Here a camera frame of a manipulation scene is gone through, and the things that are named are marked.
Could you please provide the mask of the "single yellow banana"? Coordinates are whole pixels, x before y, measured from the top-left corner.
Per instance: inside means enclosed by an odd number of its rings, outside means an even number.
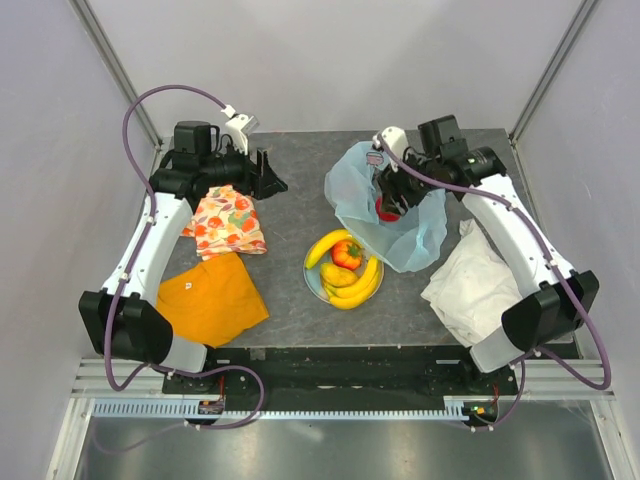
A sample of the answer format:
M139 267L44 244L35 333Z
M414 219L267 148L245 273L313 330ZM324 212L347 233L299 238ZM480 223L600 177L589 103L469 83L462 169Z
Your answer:
M312 269L336 243L342 240L351 240L352 236L346 229L333 230L320 238L309 250L304 266Z

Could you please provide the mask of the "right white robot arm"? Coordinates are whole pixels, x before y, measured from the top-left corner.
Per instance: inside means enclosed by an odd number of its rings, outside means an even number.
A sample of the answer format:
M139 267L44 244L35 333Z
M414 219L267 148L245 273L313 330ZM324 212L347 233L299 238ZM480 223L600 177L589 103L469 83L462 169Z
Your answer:
M581 328L599 290L592 271L577 271L552 246L520 200L507 169L489 147L469 147L448 115L418 127L423 149L405 131L386 127L373 137L389 159L378 178L381 207L404 215L429 193L444 189L479 221L511 269L521 300L501 315L500 326L472 346L458 368L467 392L483 392L494 371Z

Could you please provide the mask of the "yellow banana bunch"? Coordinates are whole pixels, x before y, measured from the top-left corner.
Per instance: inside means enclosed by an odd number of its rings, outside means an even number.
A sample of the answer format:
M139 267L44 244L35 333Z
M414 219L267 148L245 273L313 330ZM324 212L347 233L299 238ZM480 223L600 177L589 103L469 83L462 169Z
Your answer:
M381 277L381 262L375 256L371 256L362 275L354 284L335 287L324 281L323 288L331 305L341 310L351 310L365 303L377 291Z

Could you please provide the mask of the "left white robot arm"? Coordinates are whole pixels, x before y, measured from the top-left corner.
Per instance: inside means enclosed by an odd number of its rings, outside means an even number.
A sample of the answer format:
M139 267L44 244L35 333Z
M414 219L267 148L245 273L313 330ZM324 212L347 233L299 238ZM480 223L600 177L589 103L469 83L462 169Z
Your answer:
M176 124L174 146L149 179L151 194L125 253L101 289L79 300L98 354L185 371L198 393L216 388L220 371L206 360L206 346L176 333L156 308L157 293L182 229L210 188L230 185L256 200L286 191L266 151L249 152L256 125L249 114L234 115L223 129L202 121Z

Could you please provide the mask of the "light blue plastic bag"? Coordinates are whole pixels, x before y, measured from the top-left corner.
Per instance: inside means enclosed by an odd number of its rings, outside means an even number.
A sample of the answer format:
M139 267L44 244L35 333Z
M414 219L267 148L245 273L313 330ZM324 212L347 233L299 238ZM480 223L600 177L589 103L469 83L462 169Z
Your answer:
M376 177L388 156L361 141L351 146L325 176L324 194L340 223L376 257L398 273L417 272L440 257L447 235L445 192L429 193L396 221L376 210L382 198Z

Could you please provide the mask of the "red apple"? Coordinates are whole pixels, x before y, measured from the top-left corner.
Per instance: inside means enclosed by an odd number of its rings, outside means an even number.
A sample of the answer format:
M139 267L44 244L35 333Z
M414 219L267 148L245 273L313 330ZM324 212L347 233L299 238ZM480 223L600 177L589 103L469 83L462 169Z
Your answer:
M383 208L382 198L378 197L375 202L375 211L379 219L383 222L397 222L401 216L395 212L389 212Z

